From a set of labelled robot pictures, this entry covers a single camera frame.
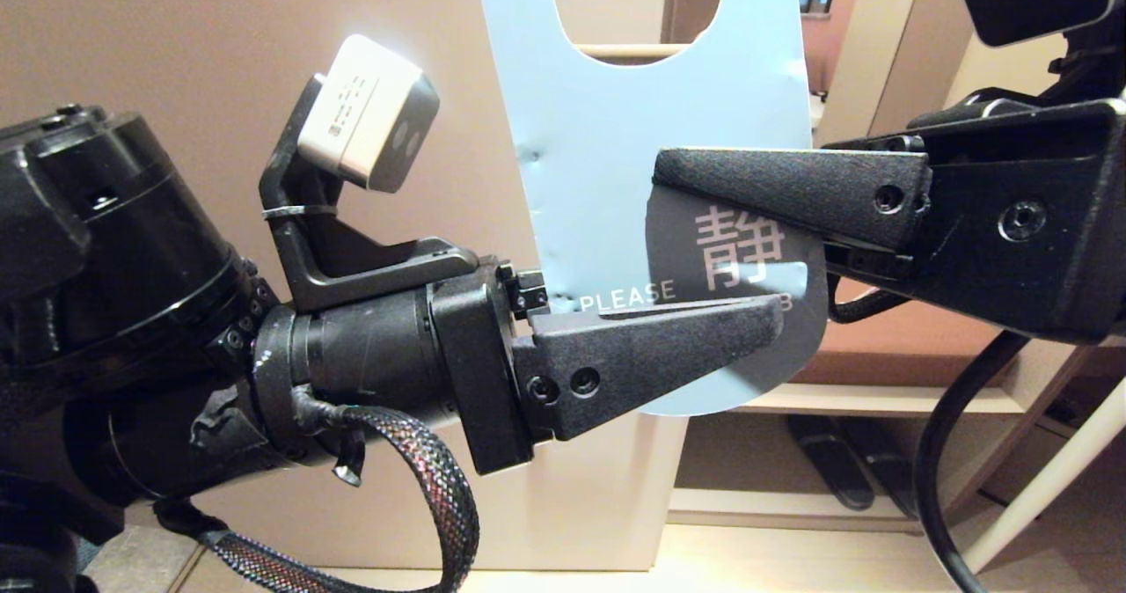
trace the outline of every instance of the black metal bracket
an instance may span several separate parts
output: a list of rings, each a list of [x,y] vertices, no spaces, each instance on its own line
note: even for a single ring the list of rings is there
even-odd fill
[[[477,257],[437,236],[383,245],[336,216],[342,180],[297,153],[321,83],[310,79],[258,185],[298,313],[471,273]]]
[[[829,155],[664,151],[654,181],[821,232],[830,272],[1026,335],[1094,343],[1126,297],[1124,133],[1120,99],[1009,107],[830,144]],[[919,156],[873,155],[891,141],[924,151],[926,171]],[[884,185],[903,191],[904,215],[881,219]],[[910,208],[913,196],[927,207]]]
[[[531,460],[535,441],[517,401],[512,323],[502,268],[481,268],[430,285],[430,313],[473,465],[489,474]]]
[[[917,144],[865,152],[664,149],[653,181],[718,197],[828,240],[903,252],[930,203],[927,155],[908,152],[909,145]]]
[[[530,317],[516,338],[520,402],[536,438],[565,441],[779,336],[781,297]]]

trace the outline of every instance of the shelf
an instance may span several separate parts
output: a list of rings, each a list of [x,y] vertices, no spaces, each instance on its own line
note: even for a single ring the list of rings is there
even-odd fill
[[[947,387],[965,371],[977,352],[881,353],[869,349],[840,351],[839,345],[821,344],[813,359],[792,381],[808,385],[865,385],[865,387]]]
[[[692,417],[667,522],[780,529],[917,531],[874,480],[873,506],[841,505],[781,416]]]
[[[828,494],[672,489],[669,524],[813,529],[823,531],[919,531],[888,496],[854,512]]]
[[[687,43],[581,43],[575,47],[595,59],[652,59],[659,60],[679,53]]]
[[[877,387],[876,385],[780,385],[756,397],[735,413],[808,413],[810,415],[863,415],[868,417],[924,417],[930,415],[945,388]],[[1025,410],[1002,388],[982,389],[968,415],[1022,415]]]

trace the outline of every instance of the cabinet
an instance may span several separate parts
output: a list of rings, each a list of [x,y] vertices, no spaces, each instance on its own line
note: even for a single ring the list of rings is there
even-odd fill
[[[846,336],[843,332],[856,332]],[[948,332],[957,333],[949,336]],[[900,448],[915,441],[945,385],[995,329],[909,304],[849,327],[832,327],[822,351],[793,381],[720,416],[694,417],[669,522],[789,529],[914,531],[879,493],[873,507],[840,505],[786,431],[785,413],[881,417]],[[881,351],[910,345],[901,353]],[[969,404],[944,453],[940,494],[956,509],[989,478],[1084,363],[1120,349],[1031,341]],[[915,353],[915,356],[904,356]]]

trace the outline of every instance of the floor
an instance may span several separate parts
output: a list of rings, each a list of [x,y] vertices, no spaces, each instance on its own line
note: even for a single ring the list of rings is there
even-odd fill
[[[1121,593],[1126,591],[1126,438],[1111,446],[1091,469],[986,569],[991,591],[1004,593]],[[974,501],[955,534],[967,541],[998,515],[1001,507]],[[134,530],[132,541],[157,547],[164,532]],[[172,543],[177,551],[189,545]],[[187,576],[169,577],[159,560],[109,568],[99,556],[92,570],[102,593],[129,591],[178,593],[261,591],[232,574],[211,554],[198,555]],[[145,577],[144,568],[161,568],[162,578]],[[109,579],[98,573],[113,570]],[[137,572],[128,582],[124,570]],[[381,588],[418,588],[438,579],[434,572],[334,569],[357,584]],[[930,554],[926,539],[902,533],[852,533],[668,525],[656,564],[647,573],[474,572],[465,593],[544,593],[602,591],[706,592],[858,592],[922,593],[953,587]]]

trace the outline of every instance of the light blue door hanger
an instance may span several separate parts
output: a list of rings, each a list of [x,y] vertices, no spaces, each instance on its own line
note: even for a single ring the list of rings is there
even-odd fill
[[[797,0],[721,0],[683,52],[620,66],[568,39],[555,0],[482,0],[552,312],[784,293],[781,336],[645,405],[699,415],[793,377],[826,321],[821,241],[652,185],[661,147],[810,146]]]

